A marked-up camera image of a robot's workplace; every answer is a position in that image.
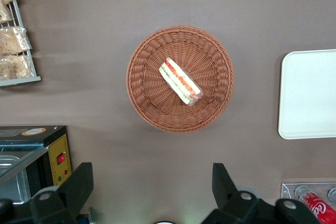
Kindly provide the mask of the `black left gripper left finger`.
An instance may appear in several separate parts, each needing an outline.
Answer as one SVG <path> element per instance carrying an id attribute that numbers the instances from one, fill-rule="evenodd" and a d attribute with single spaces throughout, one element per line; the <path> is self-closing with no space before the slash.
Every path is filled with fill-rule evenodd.
<path id="1" fill-rule="evenodd" d="M 84 162 L 57 190 L 44 190 L 30 201 L 33 223 L 76 223 L 92 191 L 92 164 Z"/>

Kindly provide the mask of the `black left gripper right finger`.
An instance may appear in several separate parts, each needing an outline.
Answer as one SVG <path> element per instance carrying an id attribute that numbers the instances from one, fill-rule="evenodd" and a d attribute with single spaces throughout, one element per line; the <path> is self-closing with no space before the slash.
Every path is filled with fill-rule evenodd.
<path id="1" fill-rule="evenodd" d="M 239 191 L 222 163 L 214 163 L 212 192 L 217 203 L 203 223 L 263 223 L 259 217 L 259 199 Z"/>

